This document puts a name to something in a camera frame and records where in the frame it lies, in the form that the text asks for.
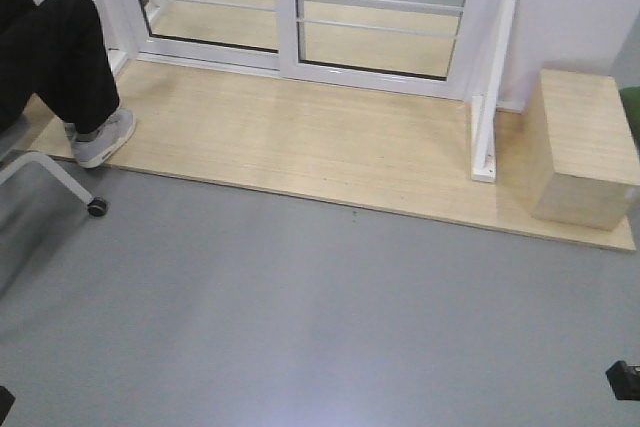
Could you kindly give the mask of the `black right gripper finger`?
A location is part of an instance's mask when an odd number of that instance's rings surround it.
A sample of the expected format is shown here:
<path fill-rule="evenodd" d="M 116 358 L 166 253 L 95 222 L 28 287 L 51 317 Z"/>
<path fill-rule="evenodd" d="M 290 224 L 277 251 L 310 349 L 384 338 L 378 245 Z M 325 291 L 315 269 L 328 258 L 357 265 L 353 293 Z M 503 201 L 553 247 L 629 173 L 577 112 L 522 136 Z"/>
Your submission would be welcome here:
<path fill-rule="evenodd" d="M 606 377 L 614 397 L 621 401 L 640 400 L 639 366 L 616 361 L 606 371 Z"/>

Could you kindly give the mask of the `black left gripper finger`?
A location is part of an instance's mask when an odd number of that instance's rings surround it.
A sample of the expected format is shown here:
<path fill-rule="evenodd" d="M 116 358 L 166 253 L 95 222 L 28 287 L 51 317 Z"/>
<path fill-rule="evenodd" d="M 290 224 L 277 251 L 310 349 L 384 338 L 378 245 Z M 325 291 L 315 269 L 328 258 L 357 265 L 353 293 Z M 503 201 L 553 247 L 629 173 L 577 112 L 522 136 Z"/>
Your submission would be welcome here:
<path fill-rule="evenodd" d="M 6 419 L 15 400 L 15 396 L 6 387 L 0 387 L 0 420 Z"/>

